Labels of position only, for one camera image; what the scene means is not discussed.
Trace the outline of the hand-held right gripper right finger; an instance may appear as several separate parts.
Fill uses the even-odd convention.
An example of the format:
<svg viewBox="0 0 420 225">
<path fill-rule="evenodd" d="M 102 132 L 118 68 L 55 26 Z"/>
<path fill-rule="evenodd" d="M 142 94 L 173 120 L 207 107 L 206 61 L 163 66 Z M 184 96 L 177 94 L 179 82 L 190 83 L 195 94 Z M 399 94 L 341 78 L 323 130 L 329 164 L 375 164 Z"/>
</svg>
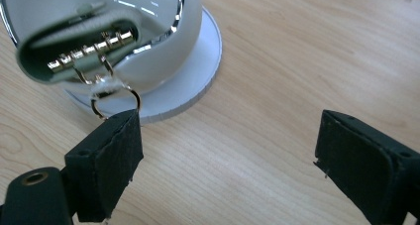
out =
<svg viewBox="0 0 420 225">
<path fill-rule="evenodd" d="M 315 165 L 372 225 L 420 225 L 420 153 L 363 121 L 322 112 Z"/>
</svg>

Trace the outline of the metal hook ring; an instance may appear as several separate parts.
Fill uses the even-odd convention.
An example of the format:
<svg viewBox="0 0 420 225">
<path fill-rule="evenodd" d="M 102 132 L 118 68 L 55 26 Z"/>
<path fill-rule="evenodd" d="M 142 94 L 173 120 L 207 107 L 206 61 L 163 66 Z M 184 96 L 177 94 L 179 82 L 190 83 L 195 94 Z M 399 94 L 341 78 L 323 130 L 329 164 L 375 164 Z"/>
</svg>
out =
<svg viewBox="0 0 420 225">
<path fill-rule="evenodd" d="M 17 61 L 30 79 L 55 84 L 72 78 L 90 87 L 90 105 L 107 117 L 97 102 L 121 90 L 134 89 L 120 79 L 114 65 L 139 46 L 142 17 L 135 9 L 106 11 L 103 2 L 79 6 L 71 15 L 22 40 Z"/>
</svg>

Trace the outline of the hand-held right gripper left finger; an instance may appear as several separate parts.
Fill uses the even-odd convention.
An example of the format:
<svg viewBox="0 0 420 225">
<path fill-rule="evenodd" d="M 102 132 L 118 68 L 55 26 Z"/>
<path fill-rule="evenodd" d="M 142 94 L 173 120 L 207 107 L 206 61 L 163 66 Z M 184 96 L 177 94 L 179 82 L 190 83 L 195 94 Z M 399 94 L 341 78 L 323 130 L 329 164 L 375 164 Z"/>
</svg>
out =
<svg viewBox="0 0 420 225">
<path fill-rule="evenodd" d="M 137 110 L 111 116 L 65 156 L 64 177 L 81 222 L 112 215 L 144 157 Z"/>
</svg>

